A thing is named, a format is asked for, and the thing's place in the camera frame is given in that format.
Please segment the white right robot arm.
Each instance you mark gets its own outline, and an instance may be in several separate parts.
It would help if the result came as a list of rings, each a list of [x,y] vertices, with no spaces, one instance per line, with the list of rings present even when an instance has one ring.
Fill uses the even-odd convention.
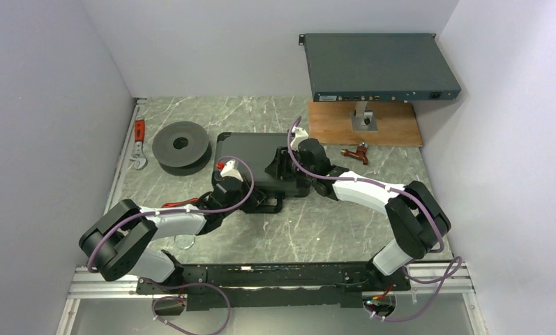
[[[393,240],[368,262],[366,280],[384,289],[393,274],[429,253],[441,253],[451,222],[424,183],[391,184],[333,164],[325,148],[296,120],[284,146],[277,148],[265,171],[274,179],[294,179],[323,197],[378,211],[389,220]]]

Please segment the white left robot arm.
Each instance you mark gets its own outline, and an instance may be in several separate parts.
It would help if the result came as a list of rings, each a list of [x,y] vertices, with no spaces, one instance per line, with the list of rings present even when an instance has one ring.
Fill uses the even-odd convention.
[[[253,196],[251,168],[233,156],[220,162],[220,181],[193,202],[150,208],[125,199],[113,206],[79,240],[88,257],[87,270],[106,281],[133,275],[155,282],[163,292],[177,291],[184,282],[182,264],[169,251],[150,251],[149,244],[167,237],[208,234]]]

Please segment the black poker set case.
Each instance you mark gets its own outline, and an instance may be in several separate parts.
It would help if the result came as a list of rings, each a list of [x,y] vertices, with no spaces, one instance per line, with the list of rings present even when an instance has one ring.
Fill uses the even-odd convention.
[[[287,135],[284,133],[224,132],[216,138],[215,161],[226,156],[243,160],[253,172],[249,174],[246,168],[241,167],[239,171],[243,177],[254,179],[255,187],[268,196],[266,214],[277,214],[285,198],[304,198],[311,189],[310,181],[278,181],[264,171],[272,161],[276,148],[286,145]]]

